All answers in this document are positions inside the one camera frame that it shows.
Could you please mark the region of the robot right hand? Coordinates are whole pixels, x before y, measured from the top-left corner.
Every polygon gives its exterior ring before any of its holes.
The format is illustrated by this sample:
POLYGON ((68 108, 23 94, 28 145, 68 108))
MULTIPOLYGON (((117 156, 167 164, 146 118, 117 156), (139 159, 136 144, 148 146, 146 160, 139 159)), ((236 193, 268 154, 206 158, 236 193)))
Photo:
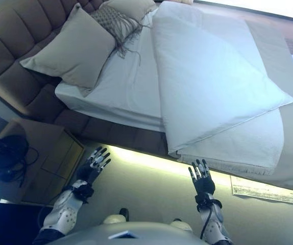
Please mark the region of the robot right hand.
POLYGON ((209 167, 204 159, 196 159, 188 168, 192 183, 197 194, 211 194, 215 192, 215 184, 212 180, 209 167))

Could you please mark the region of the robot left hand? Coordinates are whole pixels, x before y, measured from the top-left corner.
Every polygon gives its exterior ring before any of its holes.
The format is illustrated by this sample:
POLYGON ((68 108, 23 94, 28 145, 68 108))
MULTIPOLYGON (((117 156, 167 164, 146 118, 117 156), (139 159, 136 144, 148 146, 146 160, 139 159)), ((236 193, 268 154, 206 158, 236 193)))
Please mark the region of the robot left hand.
POLYGON ((92 184, 110 161, 110 152, 108 149, 99 146, 90 154, 85 163, 79 167, 77 180, 92 184))

